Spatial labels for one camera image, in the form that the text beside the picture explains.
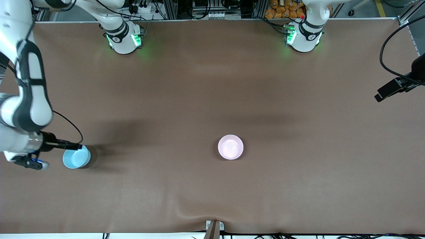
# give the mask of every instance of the light blue cup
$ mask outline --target light blue cup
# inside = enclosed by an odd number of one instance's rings
[[[65,150],[63,153],[63,164],[70,169],[82,168],[90,161],[90,151],[83,145],[78,150]]]

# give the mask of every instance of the brown table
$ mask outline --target brown table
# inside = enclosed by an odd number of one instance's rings
[[[310,53],[259,21],[152,23],[118,55],[97,24],[37,24],[53,108],[99,150],[69,170],[0,160],[1,233],[425,233],[425,87],[381,103],[395,20],[333,20]],[[410,71],[401,31],[385,61]],[[9,72],[2,91],[16,93]],[[78,140],[55,117],[46,131]],[[236,134],[237,161],[216,144]]]

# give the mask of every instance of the black device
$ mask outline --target black device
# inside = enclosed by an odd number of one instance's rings
[[[397,77],[378,89],[378,102],[400,92],[409,92],[419,85],[425,85],[425,57],[418,57],[412,63],[412,71],[405,77]]]

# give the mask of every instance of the yellow line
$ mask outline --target yellow line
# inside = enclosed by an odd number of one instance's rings
[[[384,8],[382,7],[381,0],[375,0],[376,7],[378,8],[379,15],[385,17]]]

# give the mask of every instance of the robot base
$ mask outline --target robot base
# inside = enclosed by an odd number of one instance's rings
[[[317,44],[319,44],[320,37],[322,34],[320,33],[314,40],[307,40],[304,35],[302,35],[299,31],[299,24],[296,22],[292,22],[289,24],[288,36],[286,37],[286,45],[293,47],[296,51],[299,52],[309,52],[315,48]]]
[[[144,28],[131,21],[127,21],[126,23],[128,24],[129,31],[120,43],[114,42],[113,37],[112,39],[107,37],[111,49],[114,49],[119,54],[129,54],[138,48],[142,48]]]

